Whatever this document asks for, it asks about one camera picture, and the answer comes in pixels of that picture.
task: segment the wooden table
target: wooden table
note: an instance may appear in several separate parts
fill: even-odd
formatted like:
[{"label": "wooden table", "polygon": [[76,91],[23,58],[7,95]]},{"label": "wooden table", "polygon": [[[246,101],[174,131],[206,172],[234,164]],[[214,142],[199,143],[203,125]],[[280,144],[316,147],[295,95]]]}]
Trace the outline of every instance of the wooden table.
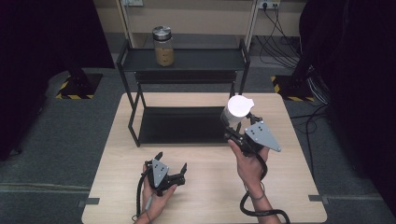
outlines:
[{"label": "wooden table", "polygon": [[[275,93],[244,95],[253,99],[255,106],[251,112],[263,117],[282,148],[281,152],[270,151],[269,171],[263,181],[272,206],[284,210],[292,223],[324,222],[327,215],[322,202],[309,200],[308,195],[318,195],[318,190],[282,98]],[[157,106],[219,106],[227,104],[228,93],[147,92],[145,98],[148,105]],[[136,130],[139,130],[142,108],[139,106],[136,112]],[[227,144],[136,147],[127,128],[130,115],[131,105],[124,94],[89,196],[100,201],[86,205],[82,215],[84,223],[131,223],[143,163],[160,151],[163,152],[161,162],[170,167],[169,175],[178,174],[184,162],[188,167],[186,184],[177,188],[156,223],[257,223],[255,217],[247,217],[239,210],[245,188]],[[252,209],[249,200],[247,208]]]}]

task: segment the black fabric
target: black fabric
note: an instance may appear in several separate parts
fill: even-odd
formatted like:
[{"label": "black fabric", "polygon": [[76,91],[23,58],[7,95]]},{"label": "black fabric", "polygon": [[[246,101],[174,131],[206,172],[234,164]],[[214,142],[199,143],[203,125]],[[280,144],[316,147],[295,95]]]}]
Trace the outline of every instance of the black fabric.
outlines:
[{"label": "black fabric", "polygon": [[353,1],[327,82],[332,106],[364,171],[396,215],[396,2]]},{"label": "black fabric", "polygon": [[0,159],[18,147],[49,78],[83,67],[112,68],[92,0],[0,3]]}]

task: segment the black metal shelf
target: black metal shelf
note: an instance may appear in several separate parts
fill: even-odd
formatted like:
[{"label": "black metal shelf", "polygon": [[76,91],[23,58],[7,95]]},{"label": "black metal shelf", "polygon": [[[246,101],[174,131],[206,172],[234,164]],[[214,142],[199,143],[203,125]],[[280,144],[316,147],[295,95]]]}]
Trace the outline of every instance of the black metal shelf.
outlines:
[{"label": "black metal shelf", "polygon": [[225,143],[220,114],[224,106],[146,107],[140,143]]},{"label": "black metal shelf", "polygon": [[[146,106],[143,84],[231,84],[230,97],[235,94],[237,72],[243,72],[239,94],[242,94],[250,59],[243,40],[235,49],[174,49],[175,62],[162,67],[156,63],[154,49],[131,49],[126,40],[117,67],[133,109],[128,128],[136,142],[163,143],[220,143],[224,127],[219,116],[223,106],[210,107],[152,107]],[[137,93],[133,99],[125,73],[133,72]],[[132,124],[139,99],[144,106],[139,136]]]}]

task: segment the human hand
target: human hand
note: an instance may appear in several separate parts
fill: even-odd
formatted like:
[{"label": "human hand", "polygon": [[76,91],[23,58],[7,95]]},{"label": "human hand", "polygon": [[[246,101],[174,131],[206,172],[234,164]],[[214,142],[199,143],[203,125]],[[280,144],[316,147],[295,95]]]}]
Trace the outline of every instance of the human hand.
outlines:
[{"label": "human hand", "polygon": [[[233,154],[236,157],[237,172],[239,177],[241,177],[247,190],[253,198],[259,198],[262,196],[262,165],[255,156],[246,157],[241,148],[231,139],[228,140],[230,148],[233,150]],[[268,159],[269,147],[263,147],[259,154],[262,156],[264,161]]]},{"label": "human hand", "polygon": [[[143,172],[146,172],[147,167],[143,165]],[[163,196],[158,196],[156,191],[149,185],[149,179],[145,177],[143,182],[143,212],[141,216],[137,219],[136,224],[140,223],[150,223],[154,219],[160,216],[165,208],[167,202],[174,194],[177,185],[170,187]],[[146,205],[149,202],[149,198],[152,197],[151,203],[148,210],[146,210]]]}]

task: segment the electrical socket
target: electrical socket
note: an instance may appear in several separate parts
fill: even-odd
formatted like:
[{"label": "electrical socket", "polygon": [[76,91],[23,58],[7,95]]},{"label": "electrical socket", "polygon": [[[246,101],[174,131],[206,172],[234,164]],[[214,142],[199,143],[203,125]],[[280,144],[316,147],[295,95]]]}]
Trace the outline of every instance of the electrical socket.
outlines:
[{"label": "electrical socket", "polygon": [[267,9],[274,9],[275,6],[276,6],[276,8],[279,9],[280,0],[261,0],[260,4],[259,4],[259,8],[264,8],[262,6],[264,3],[267,4]]},{"label": "electrical socket", "polygon": [[142,7],[143,0],[122,0],[125,7]]}]

